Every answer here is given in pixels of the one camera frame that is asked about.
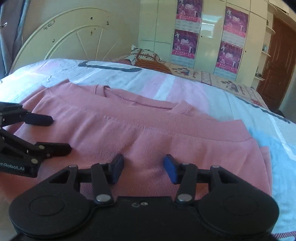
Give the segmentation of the pink knit sweater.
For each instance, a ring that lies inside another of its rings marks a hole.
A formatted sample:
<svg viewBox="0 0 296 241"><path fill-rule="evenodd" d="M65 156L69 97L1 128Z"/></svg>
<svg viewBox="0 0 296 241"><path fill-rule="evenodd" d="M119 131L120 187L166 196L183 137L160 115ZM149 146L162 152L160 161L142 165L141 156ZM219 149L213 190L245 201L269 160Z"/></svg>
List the pink knit sweater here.
<svg viewBox="0 0 296 241"><path fill-rule="evenodd" d="M259 147L241 120L218 121L185 101L158 101L68 80L40 87L23 100L23 107L51 116L54 123L16 124L8 127L10 133L30 143L67 143L72 151L45 160L37 178L1 173L1 197L8 202L69 165L87 169L118 154L125 167L112 189L114 196L174 196L177 187L163 167L167 154L200 169L221 166L272 193L269 149Z"/></svg>

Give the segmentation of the blue curtain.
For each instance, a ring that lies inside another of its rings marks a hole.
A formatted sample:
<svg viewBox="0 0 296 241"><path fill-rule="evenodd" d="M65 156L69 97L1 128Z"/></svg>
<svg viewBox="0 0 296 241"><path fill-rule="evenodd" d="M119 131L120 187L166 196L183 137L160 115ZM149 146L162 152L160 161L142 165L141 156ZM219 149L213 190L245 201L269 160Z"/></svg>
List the blue curtain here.
<svg viewBox="0 0 296 241"><path fill-rule="evenodd" d="M6 77L23 45L29 0L1 1L1 78Z"/></svg>

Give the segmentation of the floral cream bed sheet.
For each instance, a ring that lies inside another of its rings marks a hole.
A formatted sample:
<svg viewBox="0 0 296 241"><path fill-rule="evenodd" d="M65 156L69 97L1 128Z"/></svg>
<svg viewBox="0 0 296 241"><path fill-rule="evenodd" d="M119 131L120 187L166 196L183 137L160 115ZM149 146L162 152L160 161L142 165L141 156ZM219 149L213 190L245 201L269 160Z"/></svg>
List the floral cream bed sheet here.
<svg viewBox="0 0 296 241"><path fill-rule="evenodd" d="M131 65L130 61L125 59L125 57L127 56L121 56L119 58L113 59L112 62ZM193 82L201 82L213 87L217 87L237 97L240 97L252 104L256 104L257 106L260 106L265 109L268 108L261 95L252 87L236 83L234 81L219 77L208 72L194 70L188 67L183 67L165 61L161 61L161 63L166 65L171 70L172 75L181 78L186 78Z"/></svg>

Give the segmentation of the pastel patterned bed quilt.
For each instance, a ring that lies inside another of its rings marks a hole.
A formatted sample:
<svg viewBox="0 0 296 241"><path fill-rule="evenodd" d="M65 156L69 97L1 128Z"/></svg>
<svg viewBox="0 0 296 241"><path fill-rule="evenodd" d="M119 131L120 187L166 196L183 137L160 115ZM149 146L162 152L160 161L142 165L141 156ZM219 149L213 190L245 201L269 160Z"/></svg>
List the pastel patterned bed quilt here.
<svg viewBox="0 0 296 241"><path fill-rule="evenodd" d="M280 211L272 235L276 240L295 240L294 123L203 83L149 69L100 61L53 59L22 67L3 79L1 101L23 106L23 100L40 87L50 88L65 80L79 86L100 85L121 89L158 101L185 101L218 121L241 120L259 147L269 149L272 174L272 193L269 195ZM116 184L111 186L111 193ZM129 197L141 197L142 201L137 204L141 208L148 206L147 198L153 196ZM11 202L1 197L1 240L10 240L16 235L9 218Z"/></svg>

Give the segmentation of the cream round headboard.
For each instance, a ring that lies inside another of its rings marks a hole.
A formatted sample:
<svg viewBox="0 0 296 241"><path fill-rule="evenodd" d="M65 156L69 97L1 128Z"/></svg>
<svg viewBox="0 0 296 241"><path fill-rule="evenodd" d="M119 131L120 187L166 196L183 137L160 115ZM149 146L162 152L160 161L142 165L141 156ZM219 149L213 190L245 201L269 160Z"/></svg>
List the cream round headboard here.
<svg viewBox="0 0 296 241"><path fill-rule="evenodd" d="M130 27L108 11L81 7L38 27L18 52L10 72L49 59L110 61L130 53Z"/></svg>

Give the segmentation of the orange striped cushion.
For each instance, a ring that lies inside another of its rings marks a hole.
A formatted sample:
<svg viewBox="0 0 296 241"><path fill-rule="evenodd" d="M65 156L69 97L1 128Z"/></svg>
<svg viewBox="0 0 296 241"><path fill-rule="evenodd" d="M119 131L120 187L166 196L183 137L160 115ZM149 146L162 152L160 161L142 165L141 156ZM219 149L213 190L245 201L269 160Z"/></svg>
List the orange striped cushion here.
<svg viewBox="0 0 296 241"><path fill-rule="evenodd" d="M157 61L140 59L136 61L135 66L172 75L171 70L166 65Z"/></svg>

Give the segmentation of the lower right pink poster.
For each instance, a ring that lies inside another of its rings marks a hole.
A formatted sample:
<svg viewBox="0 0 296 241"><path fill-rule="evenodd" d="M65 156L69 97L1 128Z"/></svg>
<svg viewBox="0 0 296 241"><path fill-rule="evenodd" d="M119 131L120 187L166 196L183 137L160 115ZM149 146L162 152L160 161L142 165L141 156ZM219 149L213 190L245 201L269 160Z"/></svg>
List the lower right pink poster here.
<svg viewBox="0 0 296 241"><path fill-rule="evenodd" d="M242 52L241 47L221 41L216 68L237 74Z"/></svg>

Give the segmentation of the pink poster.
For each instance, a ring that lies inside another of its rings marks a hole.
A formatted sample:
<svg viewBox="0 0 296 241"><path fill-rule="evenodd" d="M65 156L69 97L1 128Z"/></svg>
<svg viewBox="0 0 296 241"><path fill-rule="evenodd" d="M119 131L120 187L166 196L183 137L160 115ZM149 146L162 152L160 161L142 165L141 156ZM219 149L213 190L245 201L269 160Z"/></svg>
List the pink poster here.
<svg viewBox="0 0 296 241"><path fill-rule="evenodd" d="M241 47L221 41L216 68L237 74L242 52Z"/></svg>
<svg viewBox="0 0 296 241"><path fill-rule="evenodd" d="M248 17L248 14L227 6L225 9L223 30L245 38L247 33Z"/></svg>
<svg viewBox="0 0 296 241"><path fill-rule="evenodd" d="M173 56L194 59L198 37L198 33L175 29L171 54Z"/></svg>
<svg viewBox="0 0 296 241"><path fill-rule="evenodd" d="M203 0L179 0L176 19L193 23L201 22Z"/></svg>

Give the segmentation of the cream corner shelves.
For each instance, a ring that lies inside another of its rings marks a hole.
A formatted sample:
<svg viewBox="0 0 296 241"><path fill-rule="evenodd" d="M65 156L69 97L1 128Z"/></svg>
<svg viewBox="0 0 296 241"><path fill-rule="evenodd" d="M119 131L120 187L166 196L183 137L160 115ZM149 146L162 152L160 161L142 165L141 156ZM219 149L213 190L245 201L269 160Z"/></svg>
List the cream corner shelves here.
<svg viewBox="0 0 296 241"><path fill-rule="evenodd" d="M273 11L275 10L275 8L272 7L268 1L266 2L267 2L266 29L264 34L264 41L262 45L261 56L260 56L258 67L257 67L257 72L255 74L255 78L252 83L252 87L254 89L257 89L260 82L264 81L263 72L265 70L266 62L270 57L270 54L269 54L270 41L271 41L271 37L275 35L275 31L273 29Z"/></svg>

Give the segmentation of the patterned pillow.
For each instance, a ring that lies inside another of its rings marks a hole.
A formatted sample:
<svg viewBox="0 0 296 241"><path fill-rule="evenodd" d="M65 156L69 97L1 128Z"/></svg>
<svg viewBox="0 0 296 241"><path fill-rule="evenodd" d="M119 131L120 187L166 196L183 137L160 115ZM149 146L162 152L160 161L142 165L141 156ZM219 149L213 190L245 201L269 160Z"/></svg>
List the patterned pillow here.
<svg viewBox="0 0 296 241"><path fill-rule="evenodd" d="M147 60L147 61L155 61L161 63L161 58L158 54L156 54L154 51L151 51L149 49L142 49L139 47L136 47L135 45L132 45L131 47L131 53L125 59L129 60L131 65L135 65L137 61L140 60Z"/></svg>

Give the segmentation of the lower left pink poster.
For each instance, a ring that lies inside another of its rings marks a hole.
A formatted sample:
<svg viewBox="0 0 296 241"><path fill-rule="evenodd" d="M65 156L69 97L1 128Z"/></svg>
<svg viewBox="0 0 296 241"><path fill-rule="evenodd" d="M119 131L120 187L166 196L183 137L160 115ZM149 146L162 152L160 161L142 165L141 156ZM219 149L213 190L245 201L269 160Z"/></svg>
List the lower left pink poster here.
<svg viewBox="0 0 296 241"><path fill-rule="evenodd" d="M198 37L198 33L175 29L171 54L173 56L194 59Z"/></svg>

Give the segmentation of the cream wardrobe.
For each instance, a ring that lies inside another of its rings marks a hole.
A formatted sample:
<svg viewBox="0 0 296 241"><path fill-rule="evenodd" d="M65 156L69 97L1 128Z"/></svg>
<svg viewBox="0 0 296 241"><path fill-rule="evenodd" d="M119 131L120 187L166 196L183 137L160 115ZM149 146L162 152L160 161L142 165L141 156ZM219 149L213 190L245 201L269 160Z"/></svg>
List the cream wardrobe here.
<svg viewBox="0 0 296 241"><path fill-rule="evenodd" d="M212 73L251 86L261 56L266 29L266 1L203 1L200 23L176 19L178 1L141 1L138 44L163 61ZM249 15L246 37L223 30L225 9ZM173 56L175 29L199 34L194 59ZM216 68L221 41L243 49L237 74Z"/></svg>

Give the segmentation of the brown wooden door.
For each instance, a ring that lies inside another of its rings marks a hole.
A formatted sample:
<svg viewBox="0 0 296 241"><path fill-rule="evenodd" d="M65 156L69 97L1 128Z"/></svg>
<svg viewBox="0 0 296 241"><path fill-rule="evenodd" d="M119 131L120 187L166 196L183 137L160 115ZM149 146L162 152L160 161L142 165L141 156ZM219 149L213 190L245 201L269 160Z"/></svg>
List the brown wooden door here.
<svg viewBox="0 0 296 241"><path fill-rule="evenodd" d="M278 111L295 68L295 31L278 17L273 18L273 29L264 80L256 90L271 111Z"/></svg>

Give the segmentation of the upper right pink poster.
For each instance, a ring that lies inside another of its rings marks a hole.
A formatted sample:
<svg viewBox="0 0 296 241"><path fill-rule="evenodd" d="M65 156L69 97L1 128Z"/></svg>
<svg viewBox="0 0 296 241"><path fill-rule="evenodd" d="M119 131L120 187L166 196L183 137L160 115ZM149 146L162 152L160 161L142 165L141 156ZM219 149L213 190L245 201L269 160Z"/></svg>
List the upper right pink poster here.
<svg viewBox="0 0 296 241"><path fill-rule="evenodd" d="M225 9L223 30L245 38L247 33L248 17L248 14L227 6Z"/></svg>

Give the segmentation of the upper left pink poster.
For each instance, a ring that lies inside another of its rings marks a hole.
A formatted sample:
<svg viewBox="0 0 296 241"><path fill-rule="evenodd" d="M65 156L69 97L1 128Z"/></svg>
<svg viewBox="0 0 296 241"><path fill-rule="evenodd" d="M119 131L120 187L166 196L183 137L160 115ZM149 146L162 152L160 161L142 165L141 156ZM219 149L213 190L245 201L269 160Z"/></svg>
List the upper left pink poster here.
<svg viewBox="0 0 296 241"><path fill-rule="evenodd" d="M179 0L176 19L193 23L201 22L203 0Z"/></svg>

